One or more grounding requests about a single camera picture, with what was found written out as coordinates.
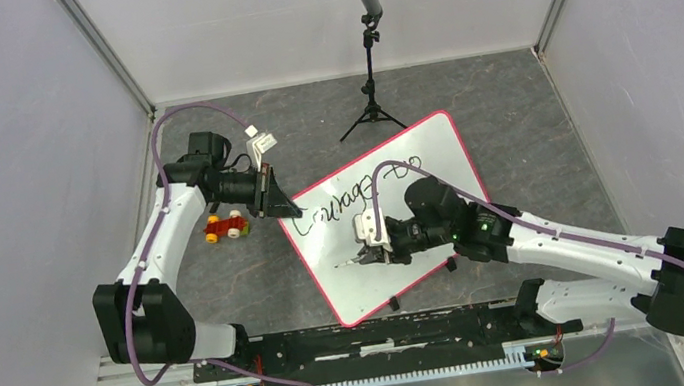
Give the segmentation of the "black white whiteboard marker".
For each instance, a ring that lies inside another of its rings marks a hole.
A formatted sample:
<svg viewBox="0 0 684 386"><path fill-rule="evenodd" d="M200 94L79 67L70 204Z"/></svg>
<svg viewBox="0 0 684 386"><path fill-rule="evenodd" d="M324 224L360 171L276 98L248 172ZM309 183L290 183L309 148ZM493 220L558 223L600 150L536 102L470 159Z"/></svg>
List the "black white whiteboard marker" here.
<svg viewBox="0 0 684 386"><path fill-rule="evenodd" d="M336 265L334 266L334 268L337 269L337 268L343 268L344 266L355 265L355 264L358 264L359 261L360 261L360 258L359 258L359 257L357 257L357 258L351 258L350 260L346 260L346 261L343 261L343 262L341 262L341 263L339 263L339 264L336 264Z"/></svg>

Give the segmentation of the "pink framed whiteboard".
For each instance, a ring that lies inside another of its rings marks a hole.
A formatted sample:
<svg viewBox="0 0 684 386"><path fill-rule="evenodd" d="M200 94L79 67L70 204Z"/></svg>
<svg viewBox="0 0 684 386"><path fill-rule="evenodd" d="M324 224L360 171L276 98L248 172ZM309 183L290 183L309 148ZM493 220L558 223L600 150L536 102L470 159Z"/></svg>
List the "pink framed whiteboard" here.
<svg viewBox="0 0 684 386"><path fill-rule="evenodd" d="M433 112L295 195L303 217L279 223L338 322L354 327L443 267L451 245L416 254L408 265L334 268L361 248L352 220L368 209L378 187L382 214L405 220L405 190L423 169L480 199L488 196L474 162L446 111Z"/></svg>

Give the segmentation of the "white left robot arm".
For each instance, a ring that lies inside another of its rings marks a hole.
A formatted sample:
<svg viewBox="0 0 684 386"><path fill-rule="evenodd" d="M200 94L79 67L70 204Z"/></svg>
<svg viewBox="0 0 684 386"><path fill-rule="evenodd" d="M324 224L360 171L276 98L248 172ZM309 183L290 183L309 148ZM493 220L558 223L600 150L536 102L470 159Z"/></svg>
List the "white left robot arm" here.
<svg viewBox="0 0 684 386"><path fill-rule="evenodd" d="M112 360L119 364L185 364L216 358L232 377L249 372L253 348L239 325L194 321L178 295L177 277L190 235L211 203L243 205L258 218L297 218L301 209L277 183L265 152L276 138L248 127L251 166L227 166L230 141L213 132L189 135L187 153L163 167L155 205L137 248L112 284L93 294L97 321Z"/></svg>

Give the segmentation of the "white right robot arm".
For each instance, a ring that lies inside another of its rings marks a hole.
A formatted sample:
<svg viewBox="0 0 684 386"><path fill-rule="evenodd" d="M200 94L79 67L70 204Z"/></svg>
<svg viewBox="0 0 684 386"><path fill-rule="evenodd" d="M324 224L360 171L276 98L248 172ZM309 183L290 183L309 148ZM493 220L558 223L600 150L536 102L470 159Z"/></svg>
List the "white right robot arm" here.
<svg viewBox="0 0 684 386"><path fill-rule="evenodd" d="M684 337L684 229L632 236L558 224L515 207L472 200L423 177L403 198L405 220L368 207L352 221L362 246L355 264L403 264L443 245L475 262L535 264L584 274L582 281L525 281L514 310L524 334L551 325L585 326L610 319L645 321Z"/></svg>

